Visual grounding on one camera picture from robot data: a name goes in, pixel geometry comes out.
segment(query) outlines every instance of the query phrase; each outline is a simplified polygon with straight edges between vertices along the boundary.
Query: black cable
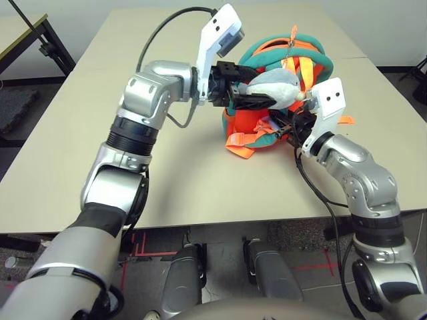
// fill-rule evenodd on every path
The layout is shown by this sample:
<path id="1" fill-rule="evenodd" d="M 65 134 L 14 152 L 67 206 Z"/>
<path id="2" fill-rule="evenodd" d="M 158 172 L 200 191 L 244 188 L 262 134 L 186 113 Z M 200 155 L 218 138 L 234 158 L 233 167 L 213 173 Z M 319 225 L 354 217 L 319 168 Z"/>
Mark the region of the black cable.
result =
<path id="1" fill-rule="evenodd" d="M 350 308 L 350 311 L 352 312 L 353 316 L 356 317 L 356 318 L 365 320 L 365 317 L 360 312 L 358 306 L 353 302 L 353 299 L 351 298 L 350 294 L 348 293 L 348 290 L 347 290 L 347 287 L 346 287 L 346 284 L 345 284 L 344 268 L 343 268 L 343 263 L 342 263 L 342 260 L 341 260 L 340 235 L 338 233 L 338 224 L 337 224 L 337 221 L 336 221 L 335 213 L 334 213 L 334 211 L 332 210 L 332 208 L 330 207 L 330 205 L 328 203 L 329 202 L 328 198 L 326 198 L 322 194 L 322 192 L 320 192 L 320 190 L 316 188 L 316 186 L 312 183 L 312 181 L 310 180 L 310 178 L 307 176 L 306 172 L 304 171 L 304 167 L 302 165 L 301 156 L 302 156 L 302 153 L 300 153 L 299 155 L 297 155 L 297 148 L 294 148 L 295 163 L 296 163 L 296 167 L 298 168 L 298 171 L 300 172 L 302 178 L 308 184 L 308 186 L 310 187 L 310 189 L 312 189 L 312 191 L 314 192 L 314 194 L 325 205 L 326 209 L 329 211 L 329 213 L 330 213 L 330 215 L 332 217 L 332 222 L 334 224 L 334 232 L 335 232 L 336 257 L 337 257 L 337 263 L 338 263 L 338 273 L 340 274 L 340 282 L 341 282 L 341 287 L 342 287 L 342 292 L 344 294 L 344 298 L 346 299 L 348 307 Z"/>
<path id="2" fill-rule="evenodd" d="M 348 255 L 350 254 L 350 251 L 352 250 L 352 247 L 353 247 L 353 238 L 350 239 L 350 242 L 348 243 L 347 248 L 346 248 L 346 252 L 344 252 L 344 256 L 342 258 L 342 268 L 343 268 L 344 283 L 345 283 L 345 280 L 346 280 L 345 273 L 346 273 L 347 258 L 348 258 Z"/>
<path id="3" fill-rule="evenodd" d="M 334 201 L 330 201 L 330 200 L 328 200 L 328 203 L 330 203 L 331 205 L 336 205 L 337 207 L 348 208 L 348 205 L 345 205 L 343 203 L 334 202 Z"/>
<path id="4" fill-rule="evenodd" d="M 112 317 L 118 315 L 125 306 L 125 298 L 123 296 L 123 293 L 116 286 L 111 285 L 109 288 L 109 292 L 111 292 L 117 299 L 117 308 L 115 308 L 107 315 L 107 319 L 111 319 Z"/>
<path id="5" fill-rule="evenodd" d="M 147 53 L 148 47 L 151 45 L 151 42 L 153 42 L 155 36 L 160 32 L 160 30 L 162 30 L 170 21 L 174 20 L 176 17 L 187 13 L 187 12 L 194 12 L 194 11 L 199 11 L 199 12 L 207 12 L 209 13 L 212 17 L 218 12 L 216 9 L 210 9 L 207 7 L 188 7 L 182 10 L 179 10 L 177 12 L 175 12 L 174 14 L 170 15 L 169 17 L 167 17 L 165 20 L 163 20 L 162 23 L 160 23 L 160 25 L 155 28 L 155 30 L 153 31 L 153 33 L 149 36 L 147 42 L 144 45 L 144 48 L 142 49 L 141 53 L 139 54 L 139 58 L 138 58 L 138 63 L 136 65 L 136 72 L 140 72 L 141 71 L 141 65 L 142 65 L 142 61 L 145 57 L 145 54 Z M 187 120 L 185 121 L 185 123 L 182 125 L 181 123 L 179 123 L 179 121 L 177 119 L 175 119 L 172 115 L 170 115 L 169 113 L 167 114 L 167 117 L 173 122 L 175 123 L 178 127 L 180 128 L 186 128 L 195 111 L 195 107 L 197 107 L 197 104 L 195 102 L 191 103 L 191 108 L 189 110 L 188 116 L 187 116 Z"/>
<path id="6" fill-rule="evenodd" d="M 24 22 L 27 24 L 28 28 L 30 28 L 32 30 L 32 32 L 34 32 L 37 36 L 37 38 L 39 38 L 40 42 L 43 45 L 46 45 L 47 42 L 46 40 L 44 40 L 44 38 L 41 36 L 40 32 L 38 32 L 38 30 L 36 28 L 34 28 L 33 24 L 30 22 L 30 20 L 28 20 L 28 18 L 24 15 L 24 12 L 22 12 L 22 10 L 20 10 L 20 8 L 17 6 L 17 4 L 13 1 L 13 0 L 8 0 L 8 2 L 11 4 L 11 6 L 14 8 L 14 10 L 18 13 L 18 15 L 22 18 L 22 20 L 24 20 Z"/>
<path id="7" fill-rule="evenodd" d="M 127 228 L 127 230 L 121 236 L 122 240 L 125 239 L 127 235 L 130 235 L 130 233 L 132 232 L 132 230 L 135 227 L 136 223 L 137 223 L 137 220 L 135 220 L 134 222 L 131 223 L 131 225 L 129 226 L 129 228 Z"/>
<path id="8" fill-rule="evenodd" d="M 294 132 L 294 139 L 295 139 L 295 143 L 297 146 L 300 146 L 301 142 L 300 142 L 300 138 L 298 137 L 298 132 L 296 131 L 295 122 L 296 122 L 296 116 L 297 116 L 298 112 L 300 112 L 303 108 L 304 108 L 304 106 L 302 105 L 301 107 L 296 109 L 294 111 L 294 115 L 292 115 L 292 131 Z"/>
<path id="9" fill-rule="evenodd" d="M 153 42 L 155 36 L 160 32 L 160 30 L 162 30 L 163 27 L 165 27 L 165 25 L 167 25 L 170 21 L 174 20 L 179 15 L 182 15 L 187 12 L 193 12 L 193 11 L 207 12 L 211 16 L 214 16 L 217 13 L 215 9 L 210 9 L 207 7 L 189 7 L 189 8 L 176 11 L 174 14 L 167 17 L 162 23 L 160 23 L 160 25 L 157 28 L 155 28 L 154 32 L 149 36 L 147 43 L 144 45 L 144 48 L 142 49 L 141 54 L 139 55 L 138 63 L 136 65 L 136 72 L 141 71 L 142 60 L 144 59 L 144 56 L 147 53 L 148 47 L 151 45 L 151 42 Z"/>

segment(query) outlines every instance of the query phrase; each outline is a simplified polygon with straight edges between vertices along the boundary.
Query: cable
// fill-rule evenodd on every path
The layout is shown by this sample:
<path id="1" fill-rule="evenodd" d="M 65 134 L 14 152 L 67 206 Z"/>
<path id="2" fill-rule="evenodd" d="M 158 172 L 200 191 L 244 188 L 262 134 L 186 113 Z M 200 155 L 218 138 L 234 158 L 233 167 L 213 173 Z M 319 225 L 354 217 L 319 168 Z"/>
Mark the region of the cable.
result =
<path id="1" fill-rule="evenodd" d="M 346 282 L 346 285 L 352 285 L 354 281 Z M 320 285 L 318 287 L 312 287 L 307 289 L 302 289 L 302 292 L 305 291 L 311 291 L 311 290 L 317 290 L 317 289 L 324 289 L 324 288 L 333 288 L 333 287 L 341 287 L 341 283 L 336 283 L 335 285 Z"/>
<path id="2" fill-rule="evenodd" d="M 121 236 L 122 240 L 125 239 L 127 235 L 130 235 L 130 233 L 133 231 L 133 228 L 135 227 L 136 223 L 137 223 L 137 220 L 135 220 L 134 222 L 131 223 L 129 228 L 127 228 L 127 230 Z"/>
<path id="3" fill-rule="evenodd" d="M 40 42 L 43 45 L 46 45 L 47 42 L 44 40 L 44 38 L 41 36 L 40 32 L 36 28 L 34 28 L 33 24 L 28 20 L 28 18 L 24 15 L 24 12 L 20 10 L 20 8 L 17 6 L 17 4 L 13 0 L 8 0 L 8 2 L 11 4 L 11 6 L 14 8 L 14 10 L 18 13 L 18 15 L 24 20 L 24 22 L 27 24 L 28 28 L 32 30 L 32 32 L 35 33 L 37 38 L 39 38 Z"/>
<path id="4" fill-rule="evenodd" d="M 336 205 L 337 207 L 348 208 L 348 205 L 345 205 L 343 203 L 338 203 L 338 202 L 334 202 L 334 201 L 330 201 L 330 200 L 328 200 L 328 203 L 330 203 L 331 205 Z"/>
<path id="5" fill-rule="evenodd" d="M 173 115 L 168 113 L 167 117 L 169 119 L 171 119 L 171 121 L 173 123 L 175 123 L 178 127 L 180 127 L 181 129 L 185 129 L 186 127 L 188 127 L 189 123 L 193 119 L 193 115 L 194 115 L 194 111 L 195 111 L 196 107 L 197 107 L 197 99 L 192 99 L 191 100 L 191 107 L 189 108 L 189 112 L 188 112 L 188 116 L 187 116 L 187 120 L 185 120 L 185 123 L 183 125 L 181 123 L 179 123 L 178 120 L 173 117 Z"/>
<path id="6" fill-rule="evenodd" d="M 296 115 L 304 108 L 304 105 L 302 105 L 301 107 L 298 107 L 298 109 L 296 109 L 294 111 L 294 115 L 292 115 L 292 130 L 294 131 L 294 139 L 296 140 L 296 145 L 300 146 L 301 142 L 300 142 L 300 138 L 298 137 L 298 132 L 296 131 Z"/>
<path id="7" fill-rule="evenodd" d="M 116 286 L 111 285 L 109 288 L 109 292 L 111 292 L 111 294 L 113 294 L 117 299 L 117 308 L 115 308 L 107 315 L 107 319 L 111 319 L 112 317 L 118 315 L 125 306 L 125 298 L 123 296 L 123 293 Z"/>
<path id="8" fill-rule="evenodd" d="M 424 212 L 421 214 L 420 228 L 418 229 L 418 235 L 416 236 L 416 244 L 415 244 L 414 251 L 412 252 L 413 255 L 415 255 L 415 253 L 418 249 L 418 244 L 420 244 L 421 230 L 422 230 L 422 223 L 423 222 L 424 222 Z"/>
<path id="9" fill-rule="evenodd" d="M 148 47 L 151 45 L 151 43 L 153 42 L 155 36 L 160 32 L 160 30 L 162 30 L 170 21 L 174 20 L 176 17 L 187 13 L 187 12 L 194 12 L 194 11 L 201 11 L 201 12 L 207 12 L 209 13 L 212 17 L 218 12 L 216 9 L 210 9 L 207 7 L 189 7 L 189 8 L 185 8 L 182 10 L 179 10 L 177 12 L 175 12 L 174 14 L 170 15 L 169 17 L 167 17 L 165 20 L 163 20 L 162 23 L 160 23 L 160 25 L 155 28 L 155 30 L 153 31 L 153 33 L 149 36 L 147 42 L 144 45 L 144 48 L 142 49 L 141 53 L 139 54 L 139 58 L 138 58 L 138 63 L 136 65 L 136 72 L 140 72 L 141 71 L 141 65 L 142 65 L 142 61 L 145 57 L 145 54 L 147 53 Z M 197 107 L 197 103 L 195 102 L 195 99 L 192 99 L 191 102 L 191 107 L 187 116 L 187 120 L 185 120 L 185 123 L 182 125 L 181 123 L 178 122 L 177 119 L 175 119 L 172 115 L 170 115 L 169 113 L 167 114 L 167 117 L 173 122 L 175 123 L 179 128 L 186 128 L 188 127 L 189 123 L 191 122 L 191 120 L 193 119 L 193 114 L 195 111 L 195 108 Z"/>
<path id="10" fill-rule="evenodd" d="M 151 42 L 153 42 L 155 36 L 160 32 L 160 30 L 162 30 L 165 27 L 165 25 L 167 25 L 170 21 L 174 20 L 176 17 L 184 13 L 193 12 L 193 11 L 207 12 L 211 16 L 214 16 L 217 13 L 215 9 L 210 9 L 207 7 L 189 7 L 189 8 L 176 11 L 174 14 L 167 17 L 162 23 L 160 23 L 160 25 L 157 28 L 155 28 L 154 32 L 149 36 L 147 43 L 144 45 L 144 48 L 142 49 L 141 54 L 139 55 L 138 63 L 136 65 L 136 72 L 141 71 L 142 61 L 144 59 L 145 54 L 147 53 L 148 47 L 151 45 Z"/>
<path id="11" fill-rule="evenodd" d="M 342 258 L 344 280 L 346 279 L 345 278 L 345 271 L 346 271 L 347 258 L 348 258 L 348 255 L 350 254 L 350 251 L 352 250 L 353 243 L 354 243 L 353 239 L 350 239 L 350 242 L 348 243 L 347 248 L 346 248 L 346 252 L 344 252 L 344 257 Z"/>
<path id="12" fill-rule="evenodd" d="M 326 209 L 329 211 L 332 222 L 334 224 L 334 232 L 335 232 L 335 242 L 336 242 L 336 257 L 337 257 L 337 263 L 338 263 L 338 273 L 340 274 L 340 281 L 341 281 L 341 287 L 342 292 L 344 294 L 344 298 L 346 299 L 346 302 L 348 304 L 348 307 L 350 308 L 350 311 L 352 312 L 353 316 L 362 320 L 365 320 L 365 317 L 360 312 L 358 306 L 353 302 L 353 299 L 351 298 L 350 294 L 348 293 L 347 287 L 345 285 L 345 279 L 344 279 L 344 270 L 342 266 L 342 260 L 341 260 L 341 250 L 340 250 L 340 235 L 338 233 L 338 225 L 336 221 L 336 216 L 332 208 L 330 207 L 328 203 L 328 198 L 326 198 L 319 189 L 316 188 L 316 186 L 312 183 L 310 178 L 307 176 L 306 172 L 304 171 L 304 167 L 302 165 L 302 159 L 301 159 L 302 153 L 297 155 L 297 147 L 294 148 L 294 157 L 295 157 L 295 163 L 296 167 L 298 168 L 298 171 L 300 172 L 302 178 L 304 181 L 308 184 L 308 186 L 312 189 L 314 194 L 319 198 L 319 200 L 325 205 Z"/>

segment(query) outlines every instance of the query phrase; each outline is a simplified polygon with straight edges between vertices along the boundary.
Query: table leg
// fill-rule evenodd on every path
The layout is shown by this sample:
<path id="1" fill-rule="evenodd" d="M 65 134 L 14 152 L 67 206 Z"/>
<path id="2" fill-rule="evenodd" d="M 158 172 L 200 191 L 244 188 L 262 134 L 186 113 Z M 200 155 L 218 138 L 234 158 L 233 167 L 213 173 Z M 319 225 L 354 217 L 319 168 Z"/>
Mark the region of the table leg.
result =
<path id="1" fill-rule="evenodd" d="M 44 31 L 44 27 L 41 25 L 36 27 L 36 30 L 40 33 Z M 22 41 L 12 48 L 6 55 L 0 59 L 0 73 L 2 73 L 8 66 L 14 62 L 27 48 L 37 40 L 37 34 L 31 32 Z"/>
<path id="2" fill-rule="evenodd" d="M 71 71 L 73 71 L 75 67 L 75 62 L 73 60 L 73 57 L 69 54 L 68 50 L 65 48 L 64 44 L 56 34 L 55 30 L 53 30 L 48 20 L 44 20 L 41 23 L 41 25 L 45 29 L 45 32 L 43 33 L 43 35 L 45 36 L 46 40 L 56 48 L 56 53 L 58 54 L 59 58 L 62 60 L 64 65 L 68 68 L 69 70 L 68 74 L 69 74 Z"/>

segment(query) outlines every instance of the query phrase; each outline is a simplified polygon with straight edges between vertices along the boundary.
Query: white plush toy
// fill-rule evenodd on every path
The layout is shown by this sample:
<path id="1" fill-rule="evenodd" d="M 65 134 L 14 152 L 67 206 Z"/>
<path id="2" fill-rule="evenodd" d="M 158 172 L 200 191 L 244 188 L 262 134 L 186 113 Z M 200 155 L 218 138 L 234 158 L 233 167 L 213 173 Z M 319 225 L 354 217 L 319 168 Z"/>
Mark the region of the white plush toy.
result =
<path id="1" fill-rule="evenodd" d="M 300 80 L 291 71 L 275 68 L 261 73 L 249 85 L 241 83 L 241 93 L 246 95 L 264 94 L 276 100 L 276 104 L 269 109 L 285 109 L 295 101 L 301 101 L 305 95 L 301 92 Z"/>

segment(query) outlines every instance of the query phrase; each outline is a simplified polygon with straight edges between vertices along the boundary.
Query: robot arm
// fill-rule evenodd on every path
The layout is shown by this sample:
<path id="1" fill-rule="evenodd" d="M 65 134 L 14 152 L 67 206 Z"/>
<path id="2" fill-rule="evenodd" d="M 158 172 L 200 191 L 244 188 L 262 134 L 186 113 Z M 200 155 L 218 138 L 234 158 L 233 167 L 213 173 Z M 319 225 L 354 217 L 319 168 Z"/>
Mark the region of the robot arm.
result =
<path id="1" fill-rule="evenodd" d="M 424 295 L 412 246 L 404 236 L 396 181 L 365 148 L 330 132 L 318 139 L 317 161 L 342 186 L 360 259 L 353 275 L 361 303 L 385 319 L 423 319 Z"/>
<path id="2" fill-rule="evenodd" d="M 121 230 L 136 223 L 145 205 L 151 150 L 171 103 L 192 98 L 193 105 L 206 99 L 224 105 L 235 99 L 242 109 L 275 103 L 264 96 L 241 97 L 234 90 L 233 81 L 251 79 L 254 71 L 246 69 L 239 75 L 239 66 L 233 72 L 220 66 L 211 71 L 214 53 L 225 55 L 242 38 L 241 25 L 226 5 L 203 29 L 197 69 L 187 63 L 155 61 L 131 77 L 109 137 L 85 182 L 79 217 L 54 238 L 15 288 L 1 310 L 2 319 L 106 315 Z M 303 152 L 316 156 L 347 195 L 361 257 L 353 270 L 362 303 L 368 310 L 382 312 L 385 319 L 425 319 L 427 298 L 411 245 L 403 235 L 394 178 L 375 164 L 367 150 L 330 132 L 345 107 L 339 79 L 315 86 L 311 94 L 318 116 L 315 121 L 304 120 L 312 127 L 303 134 Z M 287 131 L 292 129 L 292 122 L 288 124 Z"/>
<path id="3" fill-rule="evenodd" d="M 26 280 L 15 288 L 1 310 L 2 319 L 107 317 L 107 290 L 117 264 L 121 230 L 136 223 L 145 205 L 151 150 L 167 110 L 175 101 L 192 98 L 197 104 L 197 78 L 208 80 L 213 54 L 226 54 L 241 39 L 242 24 L 231 5 L 215 17 L 228 27 L 202 41 L 200 70 L 187 63 L 154 61 L 131 77 L 81 192 L 79 217 L 54 238 Z"/>

